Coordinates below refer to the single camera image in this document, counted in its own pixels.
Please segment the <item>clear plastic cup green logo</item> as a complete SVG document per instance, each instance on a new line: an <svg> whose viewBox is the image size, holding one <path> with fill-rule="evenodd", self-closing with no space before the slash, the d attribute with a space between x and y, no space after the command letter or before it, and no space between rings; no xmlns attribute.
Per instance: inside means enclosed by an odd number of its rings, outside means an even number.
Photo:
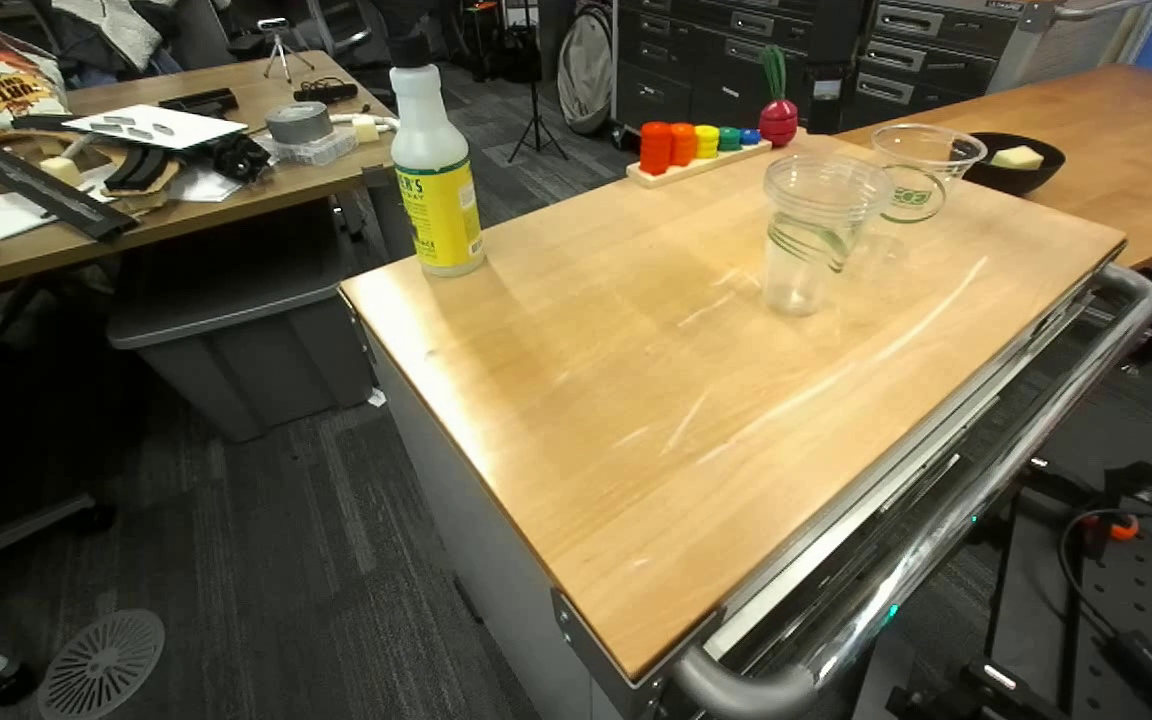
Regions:
<svg viewBox="0 0 1152 720"><path fill-rule="evenodd" d="M764 299L783 318L818 314L863 226L887 202L887 182L867 159L791 148L766 164L764 191L771 202Z"/></svg>

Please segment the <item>white yellow spray bottle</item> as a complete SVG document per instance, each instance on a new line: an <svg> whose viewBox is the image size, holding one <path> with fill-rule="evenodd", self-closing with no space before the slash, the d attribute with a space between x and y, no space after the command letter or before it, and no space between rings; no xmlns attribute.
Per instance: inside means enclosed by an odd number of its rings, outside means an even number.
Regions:
<svg viewBox="0 0 1152 720"><path fill-rule="evenodd" d="M390 68L395 117L390 164L405 211L410 219L415 259L433 277L473 273L481 263L481 204L473 154L448 119L438 68Z"/></svg>

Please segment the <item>grey waste bin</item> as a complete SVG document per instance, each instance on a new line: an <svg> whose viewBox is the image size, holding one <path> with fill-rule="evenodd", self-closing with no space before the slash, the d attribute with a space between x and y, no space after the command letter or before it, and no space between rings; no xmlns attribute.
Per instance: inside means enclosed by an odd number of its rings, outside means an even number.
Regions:
<svg viewBox="0 0 1152 720"><path fill-rule="evenodd" d="M227 440L364 405L371 389L337 281L140 281L116 299L107 345L137 353Z"/></svg>

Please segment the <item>red radish toy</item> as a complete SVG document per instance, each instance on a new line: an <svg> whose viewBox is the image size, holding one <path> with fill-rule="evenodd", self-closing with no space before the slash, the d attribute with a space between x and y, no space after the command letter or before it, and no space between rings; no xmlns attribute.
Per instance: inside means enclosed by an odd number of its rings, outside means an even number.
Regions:
<svg viewBox="0 0 1152 720"><path fill-rule="evenodd" d="M777 44L764 47L764 83L766 83L766 106L761 108L761 135L771 148L783 148L801 128L801 113L787 99L787 61Z"/></svg>

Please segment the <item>black drawer cabinet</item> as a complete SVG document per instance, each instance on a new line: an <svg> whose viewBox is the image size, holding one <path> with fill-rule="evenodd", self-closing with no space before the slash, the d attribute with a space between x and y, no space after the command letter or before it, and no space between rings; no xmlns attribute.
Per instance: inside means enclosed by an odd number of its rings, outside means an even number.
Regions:
<svg viewBox="0 0 1152 720"><path fill-rule="evenodd" d="M751 123L764 57L813 131L983 96L1045 0L610 0L610 119Z"/></svg>

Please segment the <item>grey tape roll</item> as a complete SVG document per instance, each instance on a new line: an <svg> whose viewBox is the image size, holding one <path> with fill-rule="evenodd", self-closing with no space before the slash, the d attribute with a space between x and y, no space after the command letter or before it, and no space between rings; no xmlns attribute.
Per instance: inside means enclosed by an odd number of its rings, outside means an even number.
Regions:
<svg viewBox="0 0 1152 720"><path fill-rule="evenodd" d="M328 108L320 99L295 99L269 117L277 146L311 146L332 131Z"/></svg>

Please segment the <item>black plate with food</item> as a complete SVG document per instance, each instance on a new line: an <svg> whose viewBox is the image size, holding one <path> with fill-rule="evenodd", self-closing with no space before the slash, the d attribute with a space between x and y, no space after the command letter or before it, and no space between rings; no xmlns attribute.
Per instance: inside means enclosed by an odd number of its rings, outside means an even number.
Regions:
<svg viewBox="0 0 1152 720"><path fill-rule="evenodd" d="M1029 198L1064 169L1064 154L1037 135L981 131L983 159L966 169L975 184Z"/></svg>

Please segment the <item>white paper sheet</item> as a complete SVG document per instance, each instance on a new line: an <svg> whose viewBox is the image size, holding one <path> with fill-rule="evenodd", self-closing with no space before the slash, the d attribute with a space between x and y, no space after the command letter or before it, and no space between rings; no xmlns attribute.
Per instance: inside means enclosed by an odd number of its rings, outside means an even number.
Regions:
<svg viewBox="0 0 1152 720"><path fill-rule="evenodd" d="M75 117L73 128L89 135L104 135L104 139L184 154L184 148L241 131L241 119L217 119L217 117L175 113L159 106L126 106L126 108Z"/></svg>

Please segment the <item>orange handled clamp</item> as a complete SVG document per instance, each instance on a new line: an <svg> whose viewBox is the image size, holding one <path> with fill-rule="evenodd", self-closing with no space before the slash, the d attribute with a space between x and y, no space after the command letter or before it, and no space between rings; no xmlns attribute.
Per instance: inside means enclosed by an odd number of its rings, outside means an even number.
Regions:
<svg viewBox="0 0 1152 720"><path fill-rule="evenodd" d="M1132 543L1140 540L1140 520L1128 512L1092 515L1085 520L1085 535L1105 543Z"/></svg>

